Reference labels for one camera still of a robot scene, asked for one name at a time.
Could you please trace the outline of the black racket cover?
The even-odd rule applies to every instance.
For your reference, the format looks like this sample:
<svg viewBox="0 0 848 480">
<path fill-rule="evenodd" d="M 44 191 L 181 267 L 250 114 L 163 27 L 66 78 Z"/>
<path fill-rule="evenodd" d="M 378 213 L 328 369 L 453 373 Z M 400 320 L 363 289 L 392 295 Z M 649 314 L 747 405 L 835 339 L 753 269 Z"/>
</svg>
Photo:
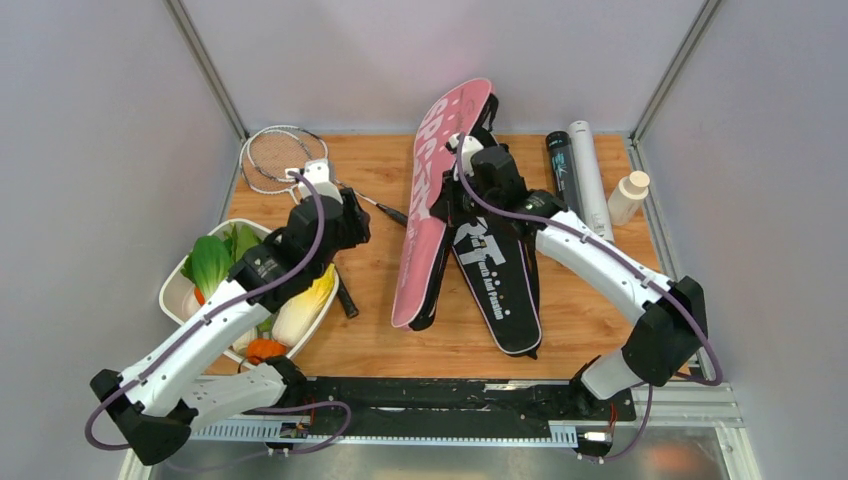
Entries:
<svg viewBox="0 0 848 480">
<path fill-rule="evenodd" d="M 497 348 L 537 359 L 543 334 L 534 248 L 488 212 L 455 228 L 451 249 Z"/>
</svg>

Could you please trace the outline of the black shuttlecock tube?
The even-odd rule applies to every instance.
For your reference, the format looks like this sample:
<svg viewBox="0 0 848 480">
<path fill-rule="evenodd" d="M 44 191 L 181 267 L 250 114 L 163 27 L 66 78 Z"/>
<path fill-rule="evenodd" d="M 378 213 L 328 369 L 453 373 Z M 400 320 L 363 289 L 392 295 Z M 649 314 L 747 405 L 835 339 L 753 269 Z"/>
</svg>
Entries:
<svg viewBox="0 0 848 480">
<path fill-rule="evenodd" d="M 553 131 L 546 136 L 545 145 L 557 195 L 583 220 L 579 181 L 569 135 L 562 130 Z"/>
</svg>

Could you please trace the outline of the pink racket cover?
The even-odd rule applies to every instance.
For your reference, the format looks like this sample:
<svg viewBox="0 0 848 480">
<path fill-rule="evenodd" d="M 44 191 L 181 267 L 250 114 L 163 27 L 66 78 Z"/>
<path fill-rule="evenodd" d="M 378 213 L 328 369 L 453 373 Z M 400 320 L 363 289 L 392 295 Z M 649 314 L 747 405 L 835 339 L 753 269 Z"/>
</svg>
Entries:
<svg viewBox="0 0 848 480">
<path fill-rule="evenodd" d="M 415 134 L 412 186 L 391 325 L 418 331 L 429 328 L 435 310 L 447 256 L 447 224 L 430 213 L 442 187 L 444 172 L 453 168 L 455 155 L 446 144 L 459 132 L 469 133 L 496 106 L 495 88 L 487 78 L 474 78 L 454 87 L 427 111 Z"/>
</svg>

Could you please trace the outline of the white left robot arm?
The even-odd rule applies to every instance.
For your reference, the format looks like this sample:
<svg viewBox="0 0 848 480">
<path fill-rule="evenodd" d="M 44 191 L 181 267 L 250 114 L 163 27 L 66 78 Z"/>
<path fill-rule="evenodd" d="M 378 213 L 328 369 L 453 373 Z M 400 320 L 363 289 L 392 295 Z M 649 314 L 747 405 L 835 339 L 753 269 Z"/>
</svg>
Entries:
<svg viewBox="0 0 848 480">
<path fill-rule="evenodd" d="M 350 188 L 311 195 L 288 223 L 249 249 L 177 332 L 122 372 L 104 369 L 90 386 L 145 466 L 157 465 L 207 426 L 248 411 L 300 410 L 306 379 L 287 357 L 211 382 L 195 380 L 231 343 L 320 278 L 340 250 L 370 239 L 370 217 Z"/>
</svg>

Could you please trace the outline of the white shuttlecock tube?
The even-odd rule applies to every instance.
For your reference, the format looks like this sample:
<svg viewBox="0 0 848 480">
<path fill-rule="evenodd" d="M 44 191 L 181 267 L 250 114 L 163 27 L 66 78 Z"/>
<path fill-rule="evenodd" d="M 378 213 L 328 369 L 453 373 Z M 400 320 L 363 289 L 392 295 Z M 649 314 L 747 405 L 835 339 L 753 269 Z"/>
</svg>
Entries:
<svg viewBox="0 0 848 480">
<path fill-rule="evenodd" d="M 571 123 L 566 133 L 571 140 L 573 160 L 580 192 L 582 220 L 597 235 L 614 243 L 614 232 L 610 220 L 594 136 L 589 123 L 577 120 Z"/>
</svg>

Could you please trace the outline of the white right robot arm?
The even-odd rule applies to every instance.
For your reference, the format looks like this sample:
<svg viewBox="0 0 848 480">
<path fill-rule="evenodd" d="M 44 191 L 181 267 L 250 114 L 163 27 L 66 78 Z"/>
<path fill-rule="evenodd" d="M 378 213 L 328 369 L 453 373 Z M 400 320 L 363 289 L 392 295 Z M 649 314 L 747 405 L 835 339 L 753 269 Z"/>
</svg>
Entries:
<svg viewBox="0 0 848 480">
<path fill-rule="evenodd" d="M 573 377 L 573 410 L 584 418 L 605 411 L 611 397 L 647 384 L 664 386 L 707 343 L 702 286 L 672 280 L 626 255 L 593 232 L 556 195 L 530 189 L 502 145 L 473 137 L 438 148 L 447 157 L 432 216 L 454 226 L 483 219 L 534 244 L 601 293 L 632 325 L 618 349 L 584 365 Z"/>
</svg>

